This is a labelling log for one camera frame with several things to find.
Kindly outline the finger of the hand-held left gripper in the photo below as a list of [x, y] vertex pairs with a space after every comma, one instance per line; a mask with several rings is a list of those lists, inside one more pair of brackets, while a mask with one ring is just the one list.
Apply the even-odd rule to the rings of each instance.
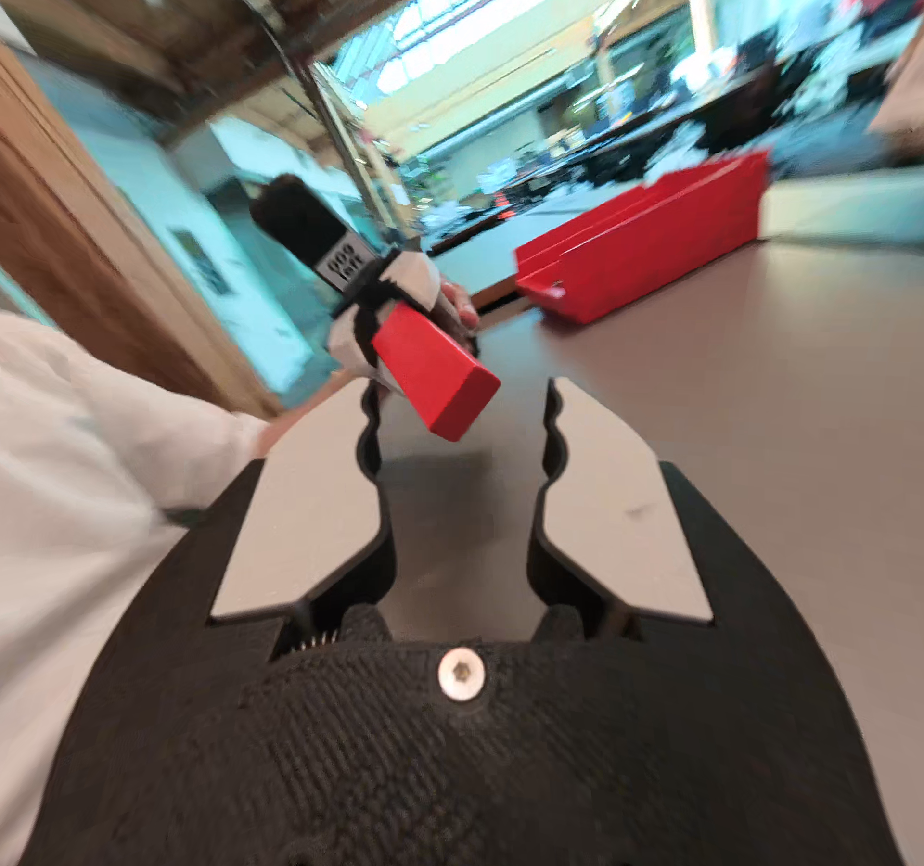
[[379, 262], [379, 306], [406, 303], [434, 311], [442, 297], [442, 277], [421, 251], [394, 249]]
[[376, 311], [352, 304], [333, 319], [328, 332], [328, 352], [350, 374], [381, 379], [380, 357], [374, 346], [381, 326]]

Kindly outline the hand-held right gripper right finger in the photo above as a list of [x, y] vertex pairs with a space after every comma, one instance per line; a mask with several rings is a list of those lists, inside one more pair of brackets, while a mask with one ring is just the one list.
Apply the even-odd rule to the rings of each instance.
[[548, 607], [577, 611], [583, 634], [643, 618], [709, 627], [706, 588], [661, 463], [626, 421], [574, 381], [547, 386], [527, 579]]

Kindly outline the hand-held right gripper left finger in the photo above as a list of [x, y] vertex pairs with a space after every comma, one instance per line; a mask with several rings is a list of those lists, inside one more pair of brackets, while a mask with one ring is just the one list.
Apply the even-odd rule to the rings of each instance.
[[393, 550], [378, 428], [373, 382], [347, 380], [273, 444], [218, 585], [214, 621], [310, 621], [348, 573]]

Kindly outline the red block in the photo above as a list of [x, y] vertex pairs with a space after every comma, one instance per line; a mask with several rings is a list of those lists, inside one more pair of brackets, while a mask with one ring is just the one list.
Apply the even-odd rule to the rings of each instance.
[[372, 347], [426, 428], [451, 443], [468, 433], [502, 385], [472, 353], [405, 302], [385, 317]]

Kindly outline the red plastic bin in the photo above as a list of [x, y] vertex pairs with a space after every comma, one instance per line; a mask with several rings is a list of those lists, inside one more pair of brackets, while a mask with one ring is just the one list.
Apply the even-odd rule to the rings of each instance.
[[763, 149], [635, 186], [515, 250], [517, 291], [585, 326], [755, 242]]

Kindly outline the person's left hand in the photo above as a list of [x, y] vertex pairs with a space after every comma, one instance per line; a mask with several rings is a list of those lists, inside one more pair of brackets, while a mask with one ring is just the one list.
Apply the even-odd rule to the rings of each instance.
[[441, 277], [440, 292], [432, 311], [434, 323], [467, 349], [473, 356], [479, 356], [477, 330], [479, 315], [468, 292], [458, 283]]

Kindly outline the wooden pillar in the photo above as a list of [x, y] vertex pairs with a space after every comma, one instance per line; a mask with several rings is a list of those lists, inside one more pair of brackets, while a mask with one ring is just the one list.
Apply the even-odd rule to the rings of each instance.
[[1, 47], [1, 262], [88, 352], [227, 410], [282, 410], [16, 52]]

